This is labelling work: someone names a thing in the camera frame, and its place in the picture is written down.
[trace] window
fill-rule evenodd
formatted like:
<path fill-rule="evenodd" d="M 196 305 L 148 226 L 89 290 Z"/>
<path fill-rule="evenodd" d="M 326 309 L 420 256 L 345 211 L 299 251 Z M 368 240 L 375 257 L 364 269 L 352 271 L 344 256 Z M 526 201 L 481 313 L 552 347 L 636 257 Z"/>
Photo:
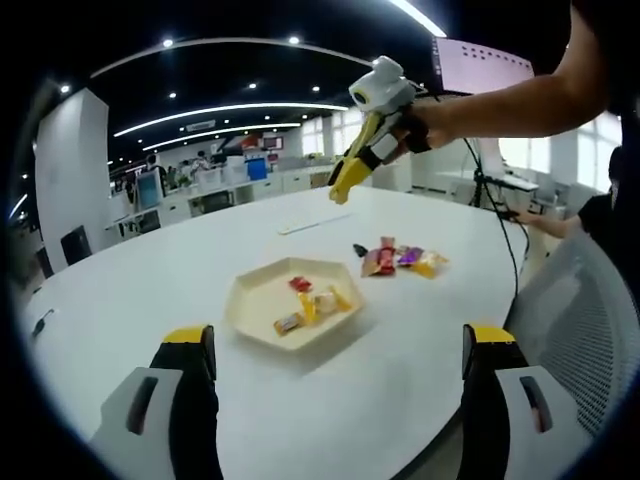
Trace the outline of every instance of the window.
<path fill-rule="evenodd" d="M 302 154 L 324 154 L 324 135 L 322 117 L 314 118 L 302 124 Z"/>
<path fill-rule="evenodd" d="M 333 154 L 342 155 L 351 146 L 362 128 L 364 118 L 357 108 L 337 112 L 331 118 L 333 127 Z"/>
<path fill-rule="evenodd" d="M 606 192 L 609 182 L 609 159 L 622 143 L 620 120 L 603 113 L 578 129 L 578 183 Z"/>
<path fill-rule="evenodd" d="M 500 154 L 514 168 L 549 173 L 551 143 L 549 138 L 501 138 Z"/>

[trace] beige tray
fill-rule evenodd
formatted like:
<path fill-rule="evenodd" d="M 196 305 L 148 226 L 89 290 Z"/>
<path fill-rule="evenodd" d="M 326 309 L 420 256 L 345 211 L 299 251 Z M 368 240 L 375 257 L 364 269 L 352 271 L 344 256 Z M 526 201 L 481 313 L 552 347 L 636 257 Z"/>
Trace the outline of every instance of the beige tray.
<path fill-rule="evenodd" d="M 289 280 L 302 275 L 313 289 L 326 290 L 333 285 L 351 304 L 348 312 L 335 313 L 318 325 L 301 327 L 281 337 L 273 323 L 302 311 L 298 296 Z M 295 351 L 329 333 L 363 306 L 347 268 L 341 263 L 285 258 L 236 278 L 227 300 L 226 320 L 238 332 L 274 347 Z"/>

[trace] black ceiling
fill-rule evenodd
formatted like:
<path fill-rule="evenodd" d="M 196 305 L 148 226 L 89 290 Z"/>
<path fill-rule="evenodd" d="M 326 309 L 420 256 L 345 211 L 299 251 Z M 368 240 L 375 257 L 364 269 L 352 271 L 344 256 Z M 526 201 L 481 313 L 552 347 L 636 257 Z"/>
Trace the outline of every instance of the black ceiling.
<path fill-rule="evenodd" d="M 479 43 L 531 60 L 538 73 L 559 62 L 569 36 L 568 0 L 410 0 L 450 38 Z M 219 44 L 170 49 L 134 60 L 91 80 L 94 71 L 121 58 L 174 41 L 259 37 L 302 42 L 364 59 L 380 54 L 400 62 L 407 76 L 428 81 L 432 37 L 388 0 L 111 1 L 48 3 L 32 31 L 43 38 L 38 66 L 74 90 L 88 86 L 109 105 L 109 156 L 142 158 L 145 145 L 180 135 L 187 123 L 229 118 L 229 126 L 299 121 L 302 110 L 252 110 L 201 115 L 114 139 L 111 134 L 154 118 L 192 109 L 264 101 L 348 105 L 347 87 L 367 68 L 304 50 Z M 248 89 L 251 82 L 256 89 Z M 319 93 L 311 87 L 321 87 Z M 177 98 L 168 98 L 169 92 Z"/>

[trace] round table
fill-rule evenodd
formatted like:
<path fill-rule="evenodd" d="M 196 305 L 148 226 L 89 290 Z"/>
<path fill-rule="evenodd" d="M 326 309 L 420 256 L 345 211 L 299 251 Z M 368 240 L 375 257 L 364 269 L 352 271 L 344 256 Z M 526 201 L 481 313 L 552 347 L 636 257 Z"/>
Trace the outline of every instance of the round table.
<path fill-rule="evenodd" d="M 36 369 L 63 419 L 90 439 L 100 406 L 171 330 L 216 330 L 217 442 L 227 479 L 389 479 L 456 412 L 462 326 L 504 324 L 514 278 L 495 214 L 358 187 L 205 215 L 100 252 L 48 279 L 23 315 Z M 342 216 L 279 235 L 285 227 Z M 506 225 L 520 268 L 525 238 Z M 360 278 L 352 245 L 381 236 L 449 258 L 442 275 Z M 344 328 L 297 354 L 240 337 L 223 319 L 234 278 L 287 256 L 343 262 L 365 298 Z"/>

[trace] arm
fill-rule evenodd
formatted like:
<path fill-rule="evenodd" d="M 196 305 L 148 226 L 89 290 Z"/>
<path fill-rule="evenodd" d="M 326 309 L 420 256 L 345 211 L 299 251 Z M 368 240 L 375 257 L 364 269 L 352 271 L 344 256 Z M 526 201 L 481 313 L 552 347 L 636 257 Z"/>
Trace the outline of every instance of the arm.
<path fill-rule="evenodd" d="M 538 230 L 555 238 L 565 238 L 574 228 L 582 228 L 580 217 L 575 215 L 567 220 L 553 220 L 535 215 L 526 211 L 521 211 L 517 217 L 518 221 L 524 225 L 532 225 Z"/>
<path fill-rule="evenodd" d="M 598 40 L 572 7 L 571 40 L 553 74 L 496 92 L 417 104 L 414 113 L 430 128 L 433 148 L 463 137 L 544 137 L 576 128 L 602 112 L 607 82 Z"/>

